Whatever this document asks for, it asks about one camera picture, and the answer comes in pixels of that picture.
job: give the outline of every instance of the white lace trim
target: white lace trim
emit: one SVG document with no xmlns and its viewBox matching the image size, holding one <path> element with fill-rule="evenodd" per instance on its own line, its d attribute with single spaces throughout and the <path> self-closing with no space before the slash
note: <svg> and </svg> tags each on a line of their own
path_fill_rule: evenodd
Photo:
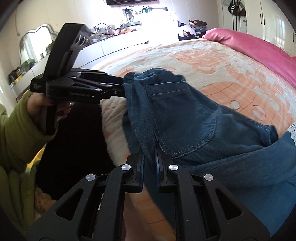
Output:
<svg viewBox="0 0 296 241">
<path fill-rule="evenodd" d="M 294 122 L 287 131 L 291 133 L 291 138 L 293 139 L 296 146 L 296 122 Z"/>
</svg>

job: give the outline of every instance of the person's hand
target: person's hand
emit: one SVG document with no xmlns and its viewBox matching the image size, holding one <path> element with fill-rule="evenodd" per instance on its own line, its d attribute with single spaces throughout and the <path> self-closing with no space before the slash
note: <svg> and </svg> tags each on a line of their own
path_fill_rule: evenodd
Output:
<svg viewBox="0 0 296 241">
<path fill-rule="evenodd" d="M 29 113 L 29 116 L 31 117 L 34 124 L 39 128 L 40 124 L 40 115 L 41 115 L 41 109 L 42 107 L 48 107 L 53 106 L 50 99 L 42 93 L 33 93 L 28 101 L 27 101 L 27 110 Z M 58 104 L 57 106 L 57 115 L 58 120 L 64 119 L 67 117 L 67 114 L 70 113 L 72 103 L 70 102 L 63 102 L 61 104 Z"/>
</svg>

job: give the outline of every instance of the pink pillow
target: pink pillow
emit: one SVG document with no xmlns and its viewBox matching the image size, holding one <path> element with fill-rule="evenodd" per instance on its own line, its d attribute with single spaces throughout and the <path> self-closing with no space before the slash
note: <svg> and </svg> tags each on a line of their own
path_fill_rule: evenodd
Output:
<svg viewBox="0 0 296 241">
<path fill-rule="evenodd" d="M 264 64 L 296 88 L 296 57 L 265 40 L 225 28 L 214 28 L 203 38 L 219 42 Z"/>
</svg>

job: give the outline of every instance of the metal screw head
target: metal screw head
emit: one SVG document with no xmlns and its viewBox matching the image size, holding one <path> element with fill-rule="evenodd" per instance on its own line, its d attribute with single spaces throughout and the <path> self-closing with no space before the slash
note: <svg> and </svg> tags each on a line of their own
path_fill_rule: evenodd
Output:
<svg viewBox="0 0 296 241">
<path fill-rule="evenodd" d="M 204 178 L 207 180 L 207 181 L 212 181 L 214 179 L 214 177 L 211 175 L 211 174 L 206 174 L 204 175 Z"/>
<path fill-rule="evenodd" d="M 75 43 L 77 44 L 81 40 L 81 35 L 76 39 Z"/>
<path fill-rule="evenodd" d="M 92 181 L 92 180 L 94 180 L 96 178 L 96 176 L 94 175 L 94 174 L 88 174 L 87 176 L 86 176 L 86 180 L 88 180 L 88 181 Z"/>
<path fill-rule="evenodd" d="M 121 166 L 121 169 L 124 171 L 128 171 L 131 168 L 131 166 L 129 164 L 124 164 Z"/>
<path fill-rule="evenodd" d="M 172 164 L 172 165 L 169 166 L 169 169 L 172 170 L 172 171 L 176 171 L 176 170 L 179 169 L 179 167 L 177 165 L 175 165 L 175 164 Z"/>
</svg>

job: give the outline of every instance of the green sweater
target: green sweater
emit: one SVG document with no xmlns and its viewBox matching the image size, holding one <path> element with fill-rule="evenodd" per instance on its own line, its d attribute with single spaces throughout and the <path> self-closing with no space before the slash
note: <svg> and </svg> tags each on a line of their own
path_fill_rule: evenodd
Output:
<svg viewBox="0 0 296 241">
<path fill-rule="evenodd" d="M 27 111 L 27 91 L 8 117 L 0 105 L 0 205 L 24 235 L 34 221 L 36 166 L 27 168 L 38 151 L 53 137 L 44 136 Z"/>
</svg>

